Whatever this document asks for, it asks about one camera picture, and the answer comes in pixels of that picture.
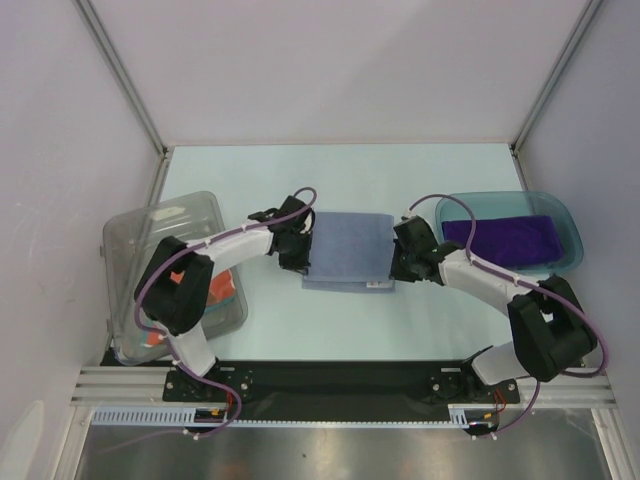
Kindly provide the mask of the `light blue paw towel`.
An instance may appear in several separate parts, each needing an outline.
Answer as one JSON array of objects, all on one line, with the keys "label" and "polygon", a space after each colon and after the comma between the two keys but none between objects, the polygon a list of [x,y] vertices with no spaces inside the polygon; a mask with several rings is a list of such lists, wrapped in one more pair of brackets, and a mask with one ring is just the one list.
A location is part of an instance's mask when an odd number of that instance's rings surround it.
[{"label": "light blue paw towel", "polygon": [[336,293],[393,293],[393,225],[394,218],[388,214],[317,213],[302,287]]}]

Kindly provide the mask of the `orange towel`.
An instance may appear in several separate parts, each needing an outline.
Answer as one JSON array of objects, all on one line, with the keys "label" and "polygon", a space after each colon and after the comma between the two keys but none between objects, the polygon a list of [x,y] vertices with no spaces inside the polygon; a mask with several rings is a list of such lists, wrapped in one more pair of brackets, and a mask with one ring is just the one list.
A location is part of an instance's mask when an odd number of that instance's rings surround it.
[{"label": "orange towel", "polygon": [[[223,307],[231,303],[235,296],[236,288],[233,275],[230,270],[225,270],[215,276],[209,284],[204,314],[209,315],[221,310]],[[161,345],[162,343],[163,338],[160,334],[148,332],[144,337],[142,346],[145,348],[151,348]]]}]

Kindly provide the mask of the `purple towel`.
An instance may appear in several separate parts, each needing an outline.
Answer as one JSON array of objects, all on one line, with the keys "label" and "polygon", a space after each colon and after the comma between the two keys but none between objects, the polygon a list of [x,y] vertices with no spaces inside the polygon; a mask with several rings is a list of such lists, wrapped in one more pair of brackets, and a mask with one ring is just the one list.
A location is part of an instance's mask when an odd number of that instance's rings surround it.
[{"label": "purple towel", "polygon": [[471,251],[508,269],[546,265],[564,257],[553,220],[544,215],[477,220]]}]

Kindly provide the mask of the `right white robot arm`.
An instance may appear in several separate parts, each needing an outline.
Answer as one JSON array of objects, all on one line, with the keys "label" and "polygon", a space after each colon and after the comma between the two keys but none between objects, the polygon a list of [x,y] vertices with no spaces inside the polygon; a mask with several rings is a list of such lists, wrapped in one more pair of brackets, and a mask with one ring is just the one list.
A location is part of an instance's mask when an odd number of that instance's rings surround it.
[{"label": "right white robot arm", "polygon": [[391,278],[429,281],[462,291],[493,307],[509,321],[512,340],[469,359],[460,377],[463,395],[481,402],[497,384],[529,377],[546,383],[598,347],[569,283],[552,275],[544,281],[521,277],[469,252],[439,243],[426,220],[405,217],[394,227]]}]

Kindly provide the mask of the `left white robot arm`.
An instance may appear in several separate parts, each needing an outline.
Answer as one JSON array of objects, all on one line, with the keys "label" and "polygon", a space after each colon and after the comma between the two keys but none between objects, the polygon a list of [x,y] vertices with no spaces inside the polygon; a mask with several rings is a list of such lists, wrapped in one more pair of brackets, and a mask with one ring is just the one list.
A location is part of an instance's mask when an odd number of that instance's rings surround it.
[{"label": "left white robot arm", "polygon": [[[298,193],[309,192],[305,202]],[[160,241],[133,294],[134,322],[160,336],[170,355],[187,373],[185,388],[199,400],[214,397],[220,376],[217,358],[202,326],[211,281],[237,265],[276,256],[285,271],[305,275],[315,223],[317,192],[303,187],[278,208],[255,212],[241,226],[202,239]]]}]

